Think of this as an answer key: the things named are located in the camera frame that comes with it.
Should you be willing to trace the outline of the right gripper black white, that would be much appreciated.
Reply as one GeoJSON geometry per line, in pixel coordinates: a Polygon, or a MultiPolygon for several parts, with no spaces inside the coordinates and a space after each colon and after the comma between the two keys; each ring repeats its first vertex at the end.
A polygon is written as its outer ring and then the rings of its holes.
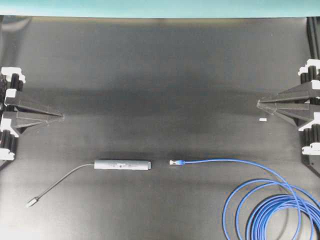
{"type": "Polygon", "coordinates": [[[257,108],[295,125],[303,133],[303,155],[320,154],[320,60],[299,69],[300,85],[263,97],[257,108]],[[278,103],[303,100],[303,103],[278,103]]]}

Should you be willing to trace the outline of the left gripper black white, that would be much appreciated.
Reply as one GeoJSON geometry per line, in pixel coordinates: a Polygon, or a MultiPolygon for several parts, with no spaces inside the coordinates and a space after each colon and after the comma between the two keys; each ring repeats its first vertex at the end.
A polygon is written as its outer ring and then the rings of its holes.
{"type": "Polygon", "coordinates": [[[14,160],[18,135],[61,122],[63,114],[49,105],[16,96],[26,83],[19,67],[0,69],[0,159],[14,160]],[[14,111],[15,107],[29,112],[14,111]]]}

